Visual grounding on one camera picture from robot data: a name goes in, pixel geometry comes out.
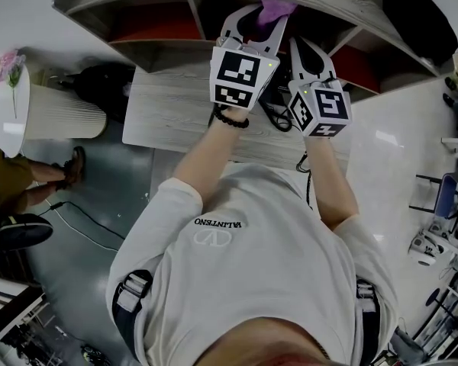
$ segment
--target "tile floor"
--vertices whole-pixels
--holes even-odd
[[[437,80],[355,104],[354,122],[347,133],[353,139],[344,140],[350,151],[347,177],[365,222],[388,253],[401,313],[410,333],[431,312],[424,307],[431,291],[446,283],[438,277],[448,265],[447,256],[429,268],[407,256],[415,233],[431,219],[408,209],[415,174],[441,177],[454,169],[454,158],[440,143],[442,136],[453,134],[453,113],[441,100],[444,89],[444,83]],[[85,183],[74,191],[60,192],[51,201],[74,201],[106,226],[127,234],[147,198],[169,177],[180,154],[156,151],[153,156],[151,149],[124,145],[121,125],[115,123],[95,140],[29,141],[24,153],[45,162],[63,162],[79,143],[88,156]],[[305,175],[294,176],[305,188]],[[38,207],[37,212],[46,207]],[[59,210],[84,233],[119,247],[120,240],[97,228],[74,208]],[[55,233],[32,248],[29,255],[34,273],[64,328],[104,351],[113,364],[131,364],[104,302],[113,253],[68,229],[56,214],[48,213],[46,218],[54,225]],[[69,361],[81,362],[80,358]]]
[[[455,166],[440,141],[454,136],[453,112],[441,97],[445,90],[444,82],[436,80],[353,108],[347,178],[364,221],[387,251],[409,333],[429,316],[431,309],[424,302],[448,279],[438,278],[450,254],[431,267],[420,266],[407,255],[414,235],[432,218],[408,208],[417,183],[415,175],[441,178]]]

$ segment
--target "beaded bracelet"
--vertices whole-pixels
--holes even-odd
[[[247,118],[246,118],[246,120],[244,122],[238,122],[236,120],[232,120],[232,119],[226,117],[225,115],[223,115],[221,113],[221,110],[219,110],[219,109],[215,110],[214,116],[217,119],[219,119],[220,122],[223,122],[225,124],[231,125],[232,127],[239,127],[240,129],[246,129],[250,125],[250,122],[248,121]]]

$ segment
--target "purple cloth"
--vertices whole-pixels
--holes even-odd
[[[261,2],[263,3],[263,10],[256,21],[256,25],[259,27],[263,27],[283,15],[290,15],[297,8],[296,3],[286,0],[261,0]]]

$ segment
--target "shoulder strap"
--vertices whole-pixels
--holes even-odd
[[[148,270],[133,271],[117,286],[112,301],[115,325],[137,361],[134,337],[136,317],[142,307],[140,301],[146,297],[152,284],[153,277]]]
[[[356,279],[356,298],[363,313],[363,349],[360,366],[368,366],[379,350],[380,304],[373,285],[360,278]]]

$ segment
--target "brown shorts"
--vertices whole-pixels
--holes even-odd
[[[23,156],[0,160],[0,211],[23,213],[27,197],[22,194],[34,181],[29,161]]]

